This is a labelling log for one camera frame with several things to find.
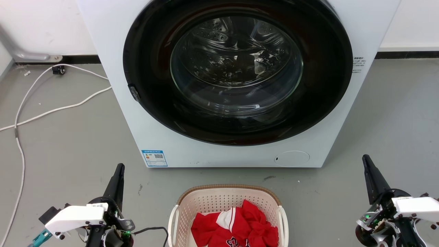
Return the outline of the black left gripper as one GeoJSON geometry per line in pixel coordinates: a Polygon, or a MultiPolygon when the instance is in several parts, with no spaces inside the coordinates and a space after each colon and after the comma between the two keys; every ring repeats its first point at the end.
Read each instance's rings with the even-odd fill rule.
{"type": "Polygon", "coordinates": [[[118,164],[103,197],[90,201],[108,203],[109,207],[104,213],[105,225],[89,226],[89,247],[133,247],[130,231],[135,228],[134,223],[122,215],[124,175],[125,165],[118,164]]]}

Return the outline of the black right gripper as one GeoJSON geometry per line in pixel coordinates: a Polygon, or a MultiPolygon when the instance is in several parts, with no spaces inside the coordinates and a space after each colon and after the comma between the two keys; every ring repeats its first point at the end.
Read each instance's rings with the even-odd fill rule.
{"type": "Polygon", "coordinates": [[[368,154],[362,156],[364,178],[370,208],[357,220],[355,235],[365,247],[402,247],[396,228],[393,198],[409,197],[400,189],[391,189],[368,154]]]}

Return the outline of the cream laundry basket brown rim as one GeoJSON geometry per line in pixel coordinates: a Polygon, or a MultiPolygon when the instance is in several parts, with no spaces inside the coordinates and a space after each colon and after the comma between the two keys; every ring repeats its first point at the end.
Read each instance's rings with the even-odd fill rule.
{"type": "Polygon", "coordinates": [[[196,247],[191,233],[196,214],[212,214],[240,207],[244,200],[257,206],[268,222],[278,228],[277,247],[288,247],[287,215],[276,194],[264,187],[241,184],[203,185],[185,191],[170,213],[167,227],[169,247],[196,247]]]}

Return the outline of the blue energy label sticker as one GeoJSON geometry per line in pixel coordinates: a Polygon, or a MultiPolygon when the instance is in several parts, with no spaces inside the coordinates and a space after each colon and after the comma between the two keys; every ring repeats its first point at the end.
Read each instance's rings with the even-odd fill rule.
{"type": "Polygon", "coordinates": [[[141,150],[147,167],[168,167],[163,150],[141,150]]]}

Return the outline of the round white filter cover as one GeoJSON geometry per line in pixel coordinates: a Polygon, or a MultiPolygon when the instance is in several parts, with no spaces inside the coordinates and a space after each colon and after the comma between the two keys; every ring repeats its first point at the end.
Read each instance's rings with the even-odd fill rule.
{"type": "Polygon", "coordinates": [[[309,154],[303,151],[287,151],[274,158],[280,167],[300,167],[309,161],[309,154]]]}

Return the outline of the teal connector piece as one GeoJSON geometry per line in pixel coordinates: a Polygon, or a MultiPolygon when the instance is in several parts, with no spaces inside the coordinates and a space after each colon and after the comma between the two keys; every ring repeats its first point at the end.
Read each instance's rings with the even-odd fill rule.
{"type": "Polygon", "coordinates": [[[47,229],[44,229],[39,235],[37,235],[27,247],[41,247],[46,241],[52,237],[52,233],[47,229]]]}

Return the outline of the red and white garment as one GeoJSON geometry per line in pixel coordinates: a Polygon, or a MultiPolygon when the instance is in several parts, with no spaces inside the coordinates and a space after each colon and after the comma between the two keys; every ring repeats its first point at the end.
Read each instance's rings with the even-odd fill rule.
{"type": "Polygon", "coordinates": [[[196,214],[191,234],[197,247],[278,247],[278,228],[248,200],[241,207],[196,214]]]}

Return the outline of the white front-load washing machine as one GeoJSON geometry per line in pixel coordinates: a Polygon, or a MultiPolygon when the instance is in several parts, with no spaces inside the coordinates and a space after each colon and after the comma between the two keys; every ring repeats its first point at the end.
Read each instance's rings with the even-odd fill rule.
{"type": "Polygon", "coordinates": [[[152,0],[78,0],[78,6],[139,153],[163,150],[168,167],[161,168],[280,167],[274,158],[287,151],[309,154],[309,161],[300,167],[320,168],[401,3],[401,0],[326,1],[345,27],[352,45],[352,75],[344,96],[323,120],[308,130],[278,142],[249,146],[212,144],[183,136],[155,120],[133,98],[124,73],[123,49],[130,27],[152,0]]]}

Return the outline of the black round glass washer door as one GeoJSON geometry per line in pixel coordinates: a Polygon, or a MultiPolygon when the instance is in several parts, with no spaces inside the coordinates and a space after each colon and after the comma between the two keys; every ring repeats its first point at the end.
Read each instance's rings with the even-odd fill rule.
{"type": "Polygon", "coordinates": [[[323,120],[351,80],[352,45],[326,0],[152,0],[128,31],[133,98],[202,142],[278,142],[323,120]]]}

